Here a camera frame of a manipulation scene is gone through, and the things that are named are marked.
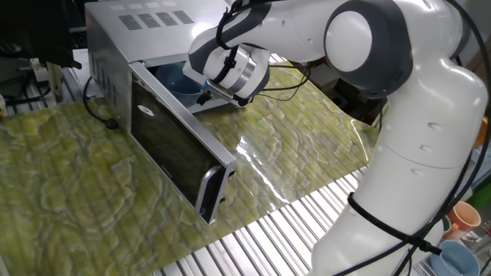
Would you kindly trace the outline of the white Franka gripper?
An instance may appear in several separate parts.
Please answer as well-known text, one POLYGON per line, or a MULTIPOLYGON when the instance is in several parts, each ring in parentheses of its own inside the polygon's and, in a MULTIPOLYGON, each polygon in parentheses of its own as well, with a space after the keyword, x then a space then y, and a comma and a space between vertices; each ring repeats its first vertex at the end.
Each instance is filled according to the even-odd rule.
MULTIPOLYGON (((191 80, 195 81, 196 83, 200 85, 204 85, 205 82, 208 81, 208 77, 204 75, 203 73, 200 73, 193 69, 192 67, 192 62, 191 61, 186 61, 184 66, 183 66, 183 73, 191 80)), ((199 98, 197 99, 197 103, 199 105, 203 105, 206 101, 211 99, 211 93, 209 91, 205 92, 204 94, 200 95, 199 98)))

